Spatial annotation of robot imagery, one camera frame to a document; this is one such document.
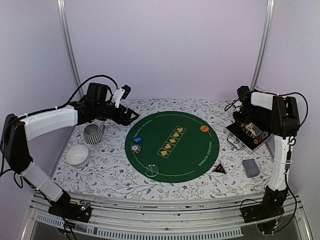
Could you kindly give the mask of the blue small blind button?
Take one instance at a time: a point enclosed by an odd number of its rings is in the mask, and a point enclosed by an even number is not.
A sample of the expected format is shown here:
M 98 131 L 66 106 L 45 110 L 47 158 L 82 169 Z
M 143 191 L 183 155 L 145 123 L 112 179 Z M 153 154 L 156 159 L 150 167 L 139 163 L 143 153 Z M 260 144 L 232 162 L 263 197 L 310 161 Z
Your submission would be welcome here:
M 141 144 L 142 142 L 143 142 L 143 138 L 142 138 L 141 136 L 135 136 L 135 137 L 133 138 L 133 143 L 134 143 L 135 145 Z

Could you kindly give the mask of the stack of poker chips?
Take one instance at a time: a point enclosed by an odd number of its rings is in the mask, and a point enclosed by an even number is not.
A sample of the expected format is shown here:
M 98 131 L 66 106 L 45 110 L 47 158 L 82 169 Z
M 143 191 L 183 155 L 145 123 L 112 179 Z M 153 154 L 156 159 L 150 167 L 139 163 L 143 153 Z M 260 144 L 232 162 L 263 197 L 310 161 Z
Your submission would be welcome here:
M 131 149 L 131 151 L 132 151 L 133 153 L 138 154 L 138 153 L 141 152 L 141 149 L 142 149 L 142 148 L 141 148 L 141 146 L 138 145 L 138 144 L 133 144 L 130 149 Z

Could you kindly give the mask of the orange big blind button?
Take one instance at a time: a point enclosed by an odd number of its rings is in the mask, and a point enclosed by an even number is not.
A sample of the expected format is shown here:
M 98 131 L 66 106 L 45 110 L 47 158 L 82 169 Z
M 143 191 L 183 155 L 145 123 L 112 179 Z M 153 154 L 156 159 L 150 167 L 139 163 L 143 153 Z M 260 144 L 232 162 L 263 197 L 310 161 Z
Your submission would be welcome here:
M 207 126 L 207 125 L 202 125 L 200 127 L 200 130 L 203 132 L 203 133 L 207 133 L 210 131 L 210 128 Z

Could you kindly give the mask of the black red triangular card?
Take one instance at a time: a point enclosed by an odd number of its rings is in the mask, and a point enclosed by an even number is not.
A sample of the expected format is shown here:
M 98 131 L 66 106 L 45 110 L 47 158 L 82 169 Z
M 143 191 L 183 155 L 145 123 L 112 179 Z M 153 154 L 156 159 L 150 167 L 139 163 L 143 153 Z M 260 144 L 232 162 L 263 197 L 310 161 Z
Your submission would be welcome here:
M 226 174 L 227 173 L 225 168 L 224 168 L 224 166 L 223 166 L 223 164 L 221 162 L 214 166 L 212 172 L 221 173 L 221 174 Z

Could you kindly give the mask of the clear round dealer button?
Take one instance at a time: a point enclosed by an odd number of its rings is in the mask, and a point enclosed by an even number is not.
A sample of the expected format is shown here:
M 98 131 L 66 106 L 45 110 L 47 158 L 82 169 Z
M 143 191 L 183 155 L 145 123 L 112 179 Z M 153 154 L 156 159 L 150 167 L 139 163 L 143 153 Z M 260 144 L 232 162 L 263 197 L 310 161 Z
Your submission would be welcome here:
M 159 168 L 155 164 L 148 164 L 145 167 L 145 175 L 149 178 L 156 177 L 159 174 Z

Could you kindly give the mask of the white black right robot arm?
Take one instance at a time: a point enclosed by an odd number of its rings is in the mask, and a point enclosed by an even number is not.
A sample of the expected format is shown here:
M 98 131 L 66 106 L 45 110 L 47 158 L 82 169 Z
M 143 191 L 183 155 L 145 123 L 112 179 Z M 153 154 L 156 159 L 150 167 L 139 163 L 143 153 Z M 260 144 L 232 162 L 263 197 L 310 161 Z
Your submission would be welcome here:
M 291 192 L 288 185 L 292 149 L 304 124 L 300 120 L 295 92 L 276 94 L 250 90 L 242 85 L 237 89 L 239 110 L 233 112 L 235 132 L 245 146 L 260 145 L 273 137 L 275 152 L 270 180 L 260 204 L 245 207 L 243 214 L 259 214 L 262 218 L 282 213 L 283 203 Z

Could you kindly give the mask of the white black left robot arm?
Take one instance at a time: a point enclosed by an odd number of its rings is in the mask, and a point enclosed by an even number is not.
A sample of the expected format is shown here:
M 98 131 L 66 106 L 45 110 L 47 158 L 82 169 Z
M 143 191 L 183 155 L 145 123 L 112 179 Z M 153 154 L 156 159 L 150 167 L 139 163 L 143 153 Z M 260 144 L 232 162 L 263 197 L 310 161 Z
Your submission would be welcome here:
M 70 195 L 34 163 L 28 142 L 46 133 L 91 123 L 94 120 L 112 120 L 127 126 L 139 116 L 120 103 L 131 91 L 128 85 L 117 87 L 110 99 L 107 99 L 107 93 L 111 90 L 108 85 L 94 83 L 90 78 L 86 82 L 89 86 L 80 101 L 69 99 L 61 106 L 21 116 L 13 113 L 7 115 L 0 141 L 2 159 L 7 161 L 10 169 L 45 196 L 53 212 L 64 218 L 84 212 L 85 208 L 71 203 Z

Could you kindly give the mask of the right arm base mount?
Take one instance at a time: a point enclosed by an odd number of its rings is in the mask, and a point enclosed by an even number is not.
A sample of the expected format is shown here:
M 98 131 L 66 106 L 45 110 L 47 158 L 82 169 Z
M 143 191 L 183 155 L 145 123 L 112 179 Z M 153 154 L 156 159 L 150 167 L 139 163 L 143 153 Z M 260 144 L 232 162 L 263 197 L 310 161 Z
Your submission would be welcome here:
M 256 225 L 257 230 L 263 235 L 273 235 L 285 213 L 283 207 L 263 208 L 260 202 L 248 198 L 241 202 L 239 210 L 245 223 L 264 220 Z

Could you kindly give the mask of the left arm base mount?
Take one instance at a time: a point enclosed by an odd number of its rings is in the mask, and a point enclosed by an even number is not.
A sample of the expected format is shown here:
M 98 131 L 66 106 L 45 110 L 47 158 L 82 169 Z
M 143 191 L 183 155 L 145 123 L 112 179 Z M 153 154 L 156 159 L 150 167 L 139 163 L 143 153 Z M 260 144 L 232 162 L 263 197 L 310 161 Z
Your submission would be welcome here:
M 60 198 L 58 201 L 50 201 L 48 213 L 62 219 L 88 223 L 92 208 L 83 200 L 78 203 L 72 203 L 69 198 Z

